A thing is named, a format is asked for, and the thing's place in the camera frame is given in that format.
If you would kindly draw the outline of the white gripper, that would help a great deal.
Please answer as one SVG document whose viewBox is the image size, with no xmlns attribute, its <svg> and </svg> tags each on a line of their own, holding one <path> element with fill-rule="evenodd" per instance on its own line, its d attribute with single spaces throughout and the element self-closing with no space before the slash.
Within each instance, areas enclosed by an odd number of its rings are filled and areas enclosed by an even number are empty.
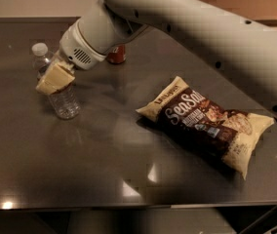
<svg viewBox="0 0 277 234">
<path fill-rule="evenodd" d="M 63 33 L 59 41 L 59 53 L 77 68 L 83 70 L 91 69 L 106 58 L 106 55 L 97 52 L 84 39 L 78 21 Z M 63 90 L 75 79 L 73 64 L 66 61 L 51 63 L 40 78 L 36 90 L 44 95 L 51 95 Z"/>
</svg>

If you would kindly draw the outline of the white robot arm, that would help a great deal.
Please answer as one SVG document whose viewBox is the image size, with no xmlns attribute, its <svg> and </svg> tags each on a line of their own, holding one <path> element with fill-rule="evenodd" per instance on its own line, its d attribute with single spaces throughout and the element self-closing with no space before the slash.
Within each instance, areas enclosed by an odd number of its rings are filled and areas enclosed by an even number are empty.
<svg viewBox="0 0 277 234">
<path fill-rule="evenodd" d="M 277 31 L 199 0 L 98 0 L 63 34 L 37 91 L 50 95 L 147 27 L 215 68 L 277 117 Z"/>
</svg>

